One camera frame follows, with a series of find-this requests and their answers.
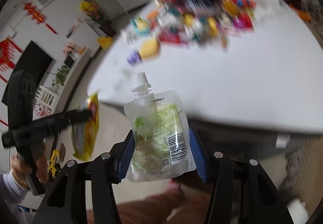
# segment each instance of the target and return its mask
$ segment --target qr code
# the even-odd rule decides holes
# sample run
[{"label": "qr code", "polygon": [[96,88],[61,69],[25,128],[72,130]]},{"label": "qr code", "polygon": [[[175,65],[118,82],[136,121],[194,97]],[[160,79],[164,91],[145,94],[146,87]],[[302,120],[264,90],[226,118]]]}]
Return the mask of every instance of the qr code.
[{"label": "qr code", "polygon": [[169,158],[163,158],[161,160],[161,166],[168,166],[169,165]]}]

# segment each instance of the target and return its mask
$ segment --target brown pants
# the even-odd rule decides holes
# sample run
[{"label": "brown pants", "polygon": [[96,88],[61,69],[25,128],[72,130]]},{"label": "brown pants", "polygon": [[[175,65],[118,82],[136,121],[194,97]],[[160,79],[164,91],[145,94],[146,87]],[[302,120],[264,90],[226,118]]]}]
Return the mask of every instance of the brown pants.
[{"label": "brown pants", "polygon": [[[181,205],[181,191],[150,196],[141,201],[119,204],[118,211],[122,224],[203,224],[210,197],[199,194]],[[178,212],[167,221],[174,208]],[[94,224],[93,211],[88,210],[88,224]]]}]

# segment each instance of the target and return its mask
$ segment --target yellow wrapper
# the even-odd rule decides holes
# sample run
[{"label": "yellow wrapper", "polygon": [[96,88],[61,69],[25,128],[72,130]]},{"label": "yellow wrapper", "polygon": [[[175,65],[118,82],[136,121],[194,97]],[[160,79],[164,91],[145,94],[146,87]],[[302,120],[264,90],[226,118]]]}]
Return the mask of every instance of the yellow wrapper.
[{"label": "yellow wrapper", "polygon": [[90,159],[99,129],[99,100],[97,93],[89,96],[80,107],[80,110],[87,109],[92,111],[92,118],[87,122],[72,126],[72,144],[75,152],[73,156],[83,161]]}]

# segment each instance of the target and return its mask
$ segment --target black tv screen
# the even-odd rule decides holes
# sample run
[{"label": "black tv screen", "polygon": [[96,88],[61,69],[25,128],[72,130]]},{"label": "black tv screen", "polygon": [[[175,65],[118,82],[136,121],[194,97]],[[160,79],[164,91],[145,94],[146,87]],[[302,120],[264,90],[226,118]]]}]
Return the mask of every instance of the black tv screen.
[{"label": "black tv screen", "polygon": [[[36,45],[33,41],[30,41],[19,58],[18,63],[15,66],[15,71],[22,69],[28,70],[37,78],[38,86],[52,60],[53,59],[38,45]],[[8,105],[8,85],[9,81],[2,97],[2,103],[5,105]]]}]

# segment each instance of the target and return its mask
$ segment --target barcode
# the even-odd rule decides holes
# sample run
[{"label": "barcode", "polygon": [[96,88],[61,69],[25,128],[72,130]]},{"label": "barcode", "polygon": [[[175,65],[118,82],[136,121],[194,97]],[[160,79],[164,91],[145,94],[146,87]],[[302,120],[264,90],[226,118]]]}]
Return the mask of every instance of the barcode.
[{"label": "barcode", "polygon": [[169,158],[163,158],[161,160],[161,166],[168,166],[169,165]]},{"label": "barcode", "polygon": [[168,147],[171,154],[172,164],[178,164],[188,159],[185,138],[182,132],[168,136]]}]

